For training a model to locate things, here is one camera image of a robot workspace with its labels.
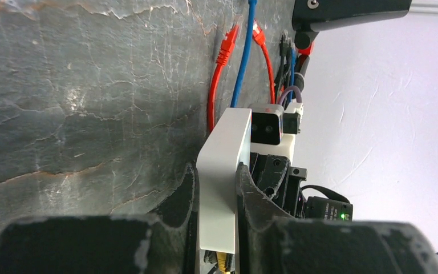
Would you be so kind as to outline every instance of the screw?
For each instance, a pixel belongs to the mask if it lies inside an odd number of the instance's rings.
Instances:
[[[316,8],[320,5],[320,3],[318,3],[318,0],[307,0],[307,1],[308,1],[308,2],[307,2],[308,7],[309,7],[311,10],[316,9]]]

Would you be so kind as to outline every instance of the cable connector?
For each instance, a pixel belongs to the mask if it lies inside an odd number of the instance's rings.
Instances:
[[[239,25],[234,24],[233,27],[226,33],[226,37],[222,40],[221,50],[219,51],[219,55],[216,59],[216,64],[219,66],[225,66],[228,61],[231,53],[236,46],[236,39],[239,33]]]
[[[281,34],[281,40],[279,40],[279,56],[285,58],[290,49],[291,45],[286,38],[286,33],[283,31]]]
[[[258,22],[254,20],[253,25],[253,40],[258,45],[264,45],[266,43],[266,37],[264,35],[263,29],[258,25]]]

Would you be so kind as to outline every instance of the black cable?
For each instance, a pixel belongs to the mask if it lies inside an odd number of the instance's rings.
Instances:
[[[285,60],[286,54],[288,52],[288,44],[286,40],[286,33],[281,34],[281,39],[279,40],[279,69],[276,74],[276,78],[274,79],[274,95],[278,98],[278,94],[281,91],[281,87],[284,83],[284,69],[285,69]]]
[[[293,58],[293,48],[291,45],[291,41],[287,41],[287,49],[286,49],[286,65],[284,66],[284,82],[283,87],[287,89],[290,86],[291,77],[293,75],[291,74],[291,65],[292,65],[292,58]],[[288,100],[283,101],[283,108],[286,109],[288,107]]]
[[[207,274],[214,274],[216,272],[217,268],[218,267],[217,267],[217,264],[216,264],[216,265],[214,265],[214,267]]]
[[[335,201],[339,201],[339,202],[344,202],[347,204],[350,204],[350,201],[343,195],[340,195],[338,193],[336,193],[333,190],[329,190],[326,187],[321,187],[321,186],[314,186],[314,185],[308,185],[308,186],[304,186],[301,188],[301,191],[307,189],[307,188],[312,188],[314,190],[317,190],[319,192],[321,192],[322,194],[324,194],[328,199],[331,200],[335,200]]]

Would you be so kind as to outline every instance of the blue cable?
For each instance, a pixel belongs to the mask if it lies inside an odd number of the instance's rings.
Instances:
[[[290,76],[290,86],[294,86],[294,67],[296,66],[296,55],[295,50],[291,49],[291,76]],[[293,92],[288,94],[288,104],[293,100]]]
[[[242,51],[241,65],[239,66],[239,72],[237,73],[236,84],[234,85],[231,107],[236,107],[237,101],[239,101],[239,92],[241,92],[242,81],[244,80],[244,75],[246,74],[249,52],[251,51],[251,43],[253,41],[254,13],[256,13],[257,0],[249,0],[248,3],[249,3],[248,30],[246,31],[246,41],[244,42],[244,50]]]

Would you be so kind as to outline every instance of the yellow cable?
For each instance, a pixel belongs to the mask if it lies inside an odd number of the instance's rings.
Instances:
[[[222,273],[230,274],[231,272],[226,271],[226,257],[227,253],[216,252],[217,256],[217,266]]]

